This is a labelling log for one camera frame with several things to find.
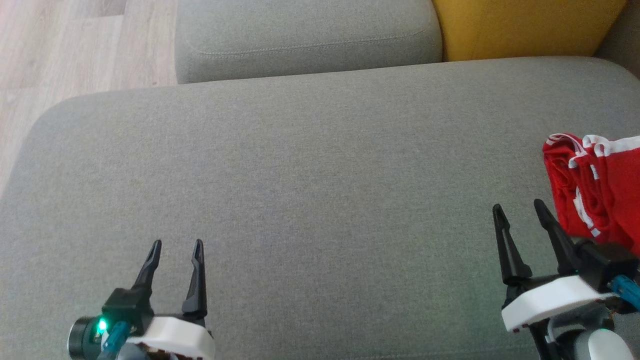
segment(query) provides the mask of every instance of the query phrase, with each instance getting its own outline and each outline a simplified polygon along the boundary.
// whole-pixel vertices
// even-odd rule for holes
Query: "gray cushion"
[[[431,0],[180,0],[179,83],[431,63]]]
[[[537,359],[500,318],[491,207],[553,272],[542,143],[636,135],[638,98],[606,61],[522,58],[65,101],[0,202],[0,357],[64,359],[158,238],[152,305],[178,311],[201,238],[222,359]]]

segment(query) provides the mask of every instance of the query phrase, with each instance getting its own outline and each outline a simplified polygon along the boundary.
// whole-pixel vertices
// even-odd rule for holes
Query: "red cloth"
[[[564,230],[618,242],[640,256],[640,136],[553,134],[543,153]]]

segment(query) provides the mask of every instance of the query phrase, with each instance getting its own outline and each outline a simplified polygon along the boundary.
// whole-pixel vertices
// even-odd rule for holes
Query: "wooden floor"
[[[177,0],[0,0],[0,196],[34,121],[69,97],[176,84]]]

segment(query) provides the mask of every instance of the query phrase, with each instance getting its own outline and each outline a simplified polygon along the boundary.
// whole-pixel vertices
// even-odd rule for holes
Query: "blue cable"
[[[109,333],[107,341],[104,342],[102,352],[96,360],[115,360],[118,357],[122,345],[127,341],[130,332],[131,324],[128,322],[117,322]]]
[[[640,286],[635,281],[624,275],[618,275],[613,278],[611,290],[617,293],[622,300],[627,301],[640,311]]]

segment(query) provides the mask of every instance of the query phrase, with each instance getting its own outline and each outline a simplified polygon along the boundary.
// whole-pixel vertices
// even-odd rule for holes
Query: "white plastic part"
[[[502,310],[502,321],[507,331],[514,331],[521,329],[523,325],[610,297],[617,295],[595,291],[578,275],[561,277],[517,297]]]
[[[153,318],[143,336],[132,336],[128,343],[144,343],[173,354],[214,360],[216,344],[202,326],[169,316]]]
[[[576,360],[634,360],[625,341],[607,329],[586,331],[578,335],[574,355]]]

